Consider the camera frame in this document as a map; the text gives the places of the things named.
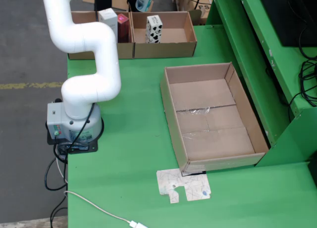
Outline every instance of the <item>product box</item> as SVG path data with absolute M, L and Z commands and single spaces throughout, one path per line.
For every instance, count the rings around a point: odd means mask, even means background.
M 231 63 L 167 67 L 160 88 L 183 173 L 255 165 L 268 152 Z
M 147 29 L 145 42 L 147 44 L 159 44 L 162 36 L 163 24 L 158 15 L 147 17 Z
M 123 14 L 118 14 L 118 43 L 129 42 L 129 18 Z
M 98 12 L 99 22 L 107 24 L 113 30 L 115 39 L 118 42 L 118 16 L 112 8 L 104 9 Z
M 162 21 L 160 44 L 146 43 L 147 17 L 158 15 Z M 191 57 L 197 39 L 188 12 L 131 12 L 132 31 L 135 41 L 134 58 Z
M 97 16 L 94 11 L 72 11 L 72 18 L 75 24 L 91 23 L 96 22 Z M 124 16 L 130 17 L 129 12 L 116 12 L 117 15 L 123 14 Z M 119 59 L 132 59 L 133 58 L 133 48 L 134 40 L 132 35 L 132 25 L 129 21 L 129 41 L 127 43 L 118 43 L 117 50 Z M 68 54 L 69 59 L 74 60 L 87 60 L 95 59 L 94 53 L 90 52 L 80 52 L 80 53 L 70 53 Z

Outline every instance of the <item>green workbench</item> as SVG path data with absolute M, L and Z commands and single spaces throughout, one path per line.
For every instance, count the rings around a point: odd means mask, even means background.
M 170 204 L 157 170 L 178 168 L 159 83 L 165 66 L 239 63 L 223 25 L 197 26 L 192 58 L 120 60 L 122 90 L 99 103 L 105 131 L 95 153 L 69 155 L 68 189 L 103 209 L 150 228 L 316 227 L 317 190 L 305 162 L 207 172 L 211 199 Z M 69 60 L 68 76 L 92 74 L 93 60 Z M 68 196 L 69 228 L 124 228 L 85 201 Z

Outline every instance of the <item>black monitor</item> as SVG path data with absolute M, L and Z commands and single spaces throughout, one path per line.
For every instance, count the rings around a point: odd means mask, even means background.
M 283 46 L 317 46 L 317 0 L 261 0 Z

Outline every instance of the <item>sticker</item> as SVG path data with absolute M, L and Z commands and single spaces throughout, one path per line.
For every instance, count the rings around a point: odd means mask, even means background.
M 179 194 L 174 190 L 184 186 L 187 201 L 209 199 L 211 189 L 208 177 L 204 175 L 182 176 L 179 169 L 157 171 L 160 195 L 168 195 L 170 203 L 179 202 Z
M 69 134 L 70 134 L 70 139 L 75 140 L 79 132 L 69 131 Z M 77 141 L 90 140 L 91 138 L 93 138 L 93 130 L 88 129 L 88 130 L 82 131 Z

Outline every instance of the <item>gray floor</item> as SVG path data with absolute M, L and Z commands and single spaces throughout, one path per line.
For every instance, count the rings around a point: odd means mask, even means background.
M 93 10 L 81 0 L 71 6 Z M 155 0 L 153 11 L 173 10 L 171 0 Z M 65 81 L 67 56 L 50 40 L 43 0 L 0 0 L 0 13 L 0 223 L 47 218 L 63 198 L 61 191 L 44 188 L 53 159 L 46 144 L 46 107 L 60 97 L 60 87 L 31 84 Z M 8 84 L 17 85 L 8 89 Z M 49 184 L 62 184 L 55 164 Z

